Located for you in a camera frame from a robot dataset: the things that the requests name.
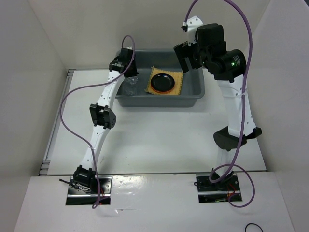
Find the black round plate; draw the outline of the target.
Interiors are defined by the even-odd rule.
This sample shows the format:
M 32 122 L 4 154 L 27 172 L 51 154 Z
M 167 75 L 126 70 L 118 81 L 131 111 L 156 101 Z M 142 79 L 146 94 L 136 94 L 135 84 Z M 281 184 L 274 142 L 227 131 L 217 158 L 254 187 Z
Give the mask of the black round plate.
M 160 85 L 160 86 L 163 86 L 163 85 L 175 85 L 175 80 L 169 74 L 158 73 L 158 74 L 155 74 L 151 78 L 150 84 L 153 85 L 153 86 L 154 85 Z

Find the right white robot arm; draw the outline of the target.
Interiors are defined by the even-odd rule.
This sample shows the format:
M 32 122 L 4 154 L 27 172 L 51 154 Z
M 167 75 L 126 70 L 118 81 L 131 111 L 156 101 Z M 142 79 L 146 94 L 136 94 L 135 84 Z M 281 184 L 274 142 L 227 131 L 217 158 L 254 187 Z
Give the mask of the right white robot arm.
M 218 169 L 222 171 L 213 169 L 209 176 L 212 186 L 222 190 L 233 174 L 232 168 L 240 148 L 262 133 L 253 121 L 247 98 L 249 62 L 241 50 L 227 50 L 222 25 L 184 22 L 182 29 L 188 33 L 188 39 L 174 47 L 182 71 L 206 68 L 224 98 L 228 125 L 213 135 L 218 146 Z

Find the woven bamboo mat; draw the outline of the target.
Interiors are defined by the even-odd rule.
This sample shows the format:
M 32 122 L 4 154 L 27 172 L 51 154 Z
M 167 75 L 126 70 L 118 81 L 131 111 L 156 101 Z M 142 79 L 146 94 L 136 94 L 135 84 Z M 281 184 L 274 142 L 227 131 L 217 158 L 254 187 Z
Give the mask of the woven bamboo mat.
M 147 83 L 145 92 L 146 92 L 146 93 L 149 93 L 149 92 L 147 92 L 147 87 L 150 85 L 151 78 L 152 78 L 155 74 L 158 74 L 158 73 L 166 73 L 166 74 L 169 74 L 169 75 L 171 75 L 171 76 L 174 78 L 174 80 L 175 80 L 176 89 L 174 90 L 173 93 L 167 94 L 167 95 L 180 95 L 181 88 L 182 88 L 182 83 L 183 83 L 183 72 L 178 72 L 178 71 L 166 71 L 166 70 L 162 70 L 162 69 L 156 68 L 155 66 L 152 66 L 152 68 L 151 68 L 151 74 L 150 74 L 150 77 L 149 77 L 149 80 L 148 80 L 148 83 Z

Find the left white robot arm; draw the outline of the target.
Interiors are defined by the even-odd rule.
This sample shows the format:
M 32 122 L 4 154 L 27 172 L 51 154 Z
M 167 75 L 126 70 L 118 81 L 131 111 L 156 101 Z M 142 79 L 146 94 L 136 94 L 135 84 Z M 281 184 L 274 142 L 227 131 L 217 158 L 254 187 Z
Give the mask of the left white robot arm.
M 93 123 L 91 145 L 73 174 L 74 183 L 78 184 L 85 193 L 97 193 L 101 188 L 97 184 L 95 167 L 104 140 L 116 124 L 116 115 L 112 108 L 119 87 L 126 77 L 134 77 L 138 74 L 134 58 L 133 48 L 120 50 L 119 55 L 109 65 L 108 82 L 100 98 L 89 107 Z

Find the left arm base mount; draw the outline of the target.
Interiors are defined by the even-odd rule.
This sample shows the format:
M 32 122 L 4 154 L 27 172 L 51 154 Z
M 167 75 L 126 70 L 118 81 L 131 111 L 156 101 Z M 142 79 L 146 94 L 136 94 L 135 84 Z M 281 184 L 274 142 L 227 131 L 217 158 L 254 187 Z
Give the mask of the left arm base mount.
M 70 180 L 59 179 L 60 182 L 68 185 L 66 205 L 93 205 L 98 198 L 98 187 L 84 187 Z M 111 204 L 112 177 L 100 176 L 100 200 L 99 205 Z

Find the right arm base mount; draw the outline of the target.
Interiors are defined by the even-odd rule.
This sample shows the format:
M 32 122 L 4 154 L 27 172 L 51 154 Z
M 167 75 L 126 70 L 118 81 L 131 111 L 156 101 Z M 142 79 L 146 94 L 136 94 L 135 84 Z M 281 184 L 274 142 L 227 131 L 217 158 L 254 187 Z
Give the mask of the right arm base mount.
M 238 177 L 234 172 L 230 173 L 223 181 L 211 183 L 209 174 L 197 174 L 194 186 L 197 188 L 199 203 L 241 202 Z

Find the orange plastic plate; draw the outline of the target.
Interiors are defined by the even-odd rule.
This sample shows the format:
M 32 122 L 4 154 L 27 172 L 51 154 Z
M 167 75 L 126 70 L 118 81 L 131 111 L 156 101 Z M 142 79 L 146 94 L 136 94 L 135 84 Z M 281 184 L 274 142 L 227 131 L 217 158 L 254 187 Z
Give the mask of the orange plastic plate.
M 147 92 L 151 94 L 161 94 L 161 95 L 166 95 L 166 94 L 171 94 L 174 92 L 176 89 L 175 85 L 149 85 L 147 87 Z

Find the clear glass cup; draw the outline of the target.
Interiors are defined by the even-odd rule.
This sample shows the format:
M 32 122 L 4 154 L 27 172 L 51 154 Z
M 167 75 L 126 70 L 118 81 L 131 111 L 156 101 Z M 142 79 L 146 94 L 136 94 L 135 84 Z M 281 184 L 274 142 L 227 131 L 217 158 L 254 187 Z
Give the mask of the clear glass cup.
M 137 76 L 132 76 L 132 77 L 127 77 L 125 79 L 125 81 L 129 84 L 129 85 L 136 85 L 138 82 L 138 77 Z
M 136 84 L 124 83 L 123 91 L 127 96 L 135 96 L 137 94 L 137 86 Z

